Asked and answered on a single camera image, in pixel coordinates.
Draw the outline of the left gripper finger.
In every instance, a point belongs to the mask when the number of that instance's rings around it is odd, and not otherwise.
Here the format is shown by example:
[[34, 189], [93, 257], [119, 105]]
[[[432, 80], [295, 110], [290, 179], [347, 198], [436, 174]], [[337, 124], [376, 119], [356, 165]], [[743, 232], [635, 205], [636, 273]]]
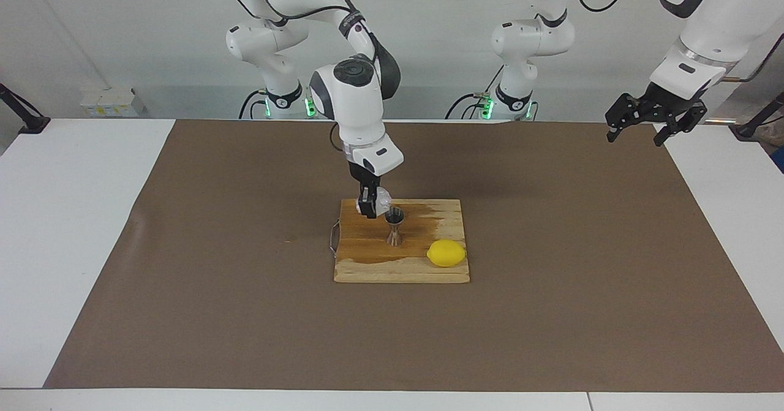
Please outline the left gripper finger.
[[628, 93], [622, 93], [615, 103], [605, 113], [605, 120], [608, 126], [606, 133], [607, 141], [615, 142], [622, 130], [642, 122], [638, 113], [638, 100]]
[[706, 112], [707, 108], [703, 101], [696, 101], [678, 118], [672, 110], [658, 108], [653, 113], [654, 121], [655, 123], [663, 123], [664, 126], [653, 138], [655, 146], [663, 146], [670, 137], [677, 135], [677, 133], [691, 132], [700, 123]]

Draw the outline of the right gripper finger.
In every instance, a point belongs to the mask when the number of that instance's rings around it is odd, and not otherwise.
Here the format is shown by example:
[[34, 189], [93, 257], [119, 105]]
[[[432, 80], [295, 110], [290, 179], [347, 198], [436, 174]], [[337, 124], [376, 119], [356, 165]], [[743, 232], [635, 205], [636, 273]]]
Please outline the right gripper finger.
[[375, 219], [377, 217], [376, 199], [377, 187], [361, 187], [356, 200], [356, 210], [368, 219]]

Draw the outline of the steel double jigger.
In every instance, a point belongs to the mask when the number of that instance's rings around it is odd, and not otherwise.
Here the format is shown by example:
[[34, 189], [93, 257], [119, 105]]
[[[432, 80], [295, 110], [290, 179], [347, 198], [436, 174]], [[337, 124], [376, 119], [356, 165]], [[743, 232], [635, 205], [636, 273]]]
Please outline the steel double jigger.
[[404, 211], [398, 206], [392, 206], [385, 213], [385, 221], [388, 224], [389, 232], [386, 236], [386, 243], [393, 247], [401, 246], [404, 242], [401, 233], [401, 224], [404, 221]]

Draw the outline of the wooden cutting board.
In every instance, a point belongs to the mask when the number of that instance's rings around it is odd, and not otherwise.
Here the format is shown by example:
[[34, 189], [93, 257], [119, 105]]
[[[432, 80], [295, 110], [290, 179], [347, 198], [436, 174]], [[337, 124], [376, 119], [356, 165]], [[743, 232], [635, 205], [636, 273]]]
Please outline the wooden cutting board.
[[464, 284], [470, 282], [468, 258], [448, 268], [428, 258], [431, 244], [451, 240], [467, 247], [459, 199], [399, 199], [404, 219], [399, 226], [401, 244], [386, 243], [390, 226], [384, 217], [368, 219], [355, 201], [341, 201], [334, 239], [334, 280], [340, 283]]

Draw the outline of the black clamp stand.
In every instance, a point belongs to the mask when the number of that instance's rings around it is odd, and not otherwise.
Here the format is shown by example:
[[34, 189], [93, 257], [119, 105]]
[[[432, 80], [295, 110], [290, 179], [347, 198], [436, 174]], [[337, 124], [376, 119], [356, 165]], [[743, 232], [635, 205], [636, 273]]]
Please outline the black clamp stand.
[[744, 124], [730, 124], [729, 129], [741, 142], [753, 141], [753, 136], [759, 126], [765, 124], [772, 124], [784, 118], [784, 115], [778, 118], [772, 118], [772, 115], [784, 107], [784, 91], [781, 91], [770, 103], [766, 104], [756, 115], [753, 116], [747, 123]]
[[20, 135], [39, 134], [51, 121], [51, 118], [43, 115], [27, 99], [15, 93], [3, 83], [0, 83], [0, 100], [22, 120], [23, 126], [18, 131]]

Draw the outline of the yellow lemon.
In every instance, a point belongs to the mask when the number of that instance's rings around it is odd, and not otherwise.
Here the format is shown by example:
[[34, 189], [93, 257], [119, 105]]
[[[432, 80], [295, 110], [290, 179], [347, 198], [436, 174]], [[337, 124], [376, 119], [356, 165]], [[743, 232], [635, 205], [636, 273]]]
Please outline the yellow lemon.
[[439, 239], [429, 246], [426, 257], [439, 268], [453, 268], [467, 258], [467, 249], [457, 241]]

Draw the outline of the brown paper table mat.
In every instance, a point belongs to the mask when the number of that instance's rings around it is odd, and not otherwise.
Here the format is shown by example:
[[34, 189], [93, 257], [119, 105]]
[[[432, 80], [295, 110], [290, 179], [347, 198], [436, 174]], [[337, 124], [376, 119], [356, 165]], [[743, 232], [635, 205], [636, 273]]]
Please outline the brown paper table mat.
[[636, 126], [387, 126], [462, 205], [468, 284], [338, 284], [327, 121], [174, 124], [47, 388], [784, 391], [784, 353]]

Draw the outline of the white boxes by wall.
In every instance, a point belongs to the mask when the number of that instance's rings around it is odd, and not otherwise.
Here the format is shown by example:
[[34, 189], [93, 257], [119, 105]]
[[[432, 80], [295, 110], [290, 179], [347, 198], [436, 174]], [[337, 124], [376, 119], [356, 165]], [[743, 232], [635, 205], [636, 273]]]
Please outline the white boxes by wall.
[[105, 88], [82, 91], [81, 109], [90, 118], [139, 118], [146, 105], [133, 88]]

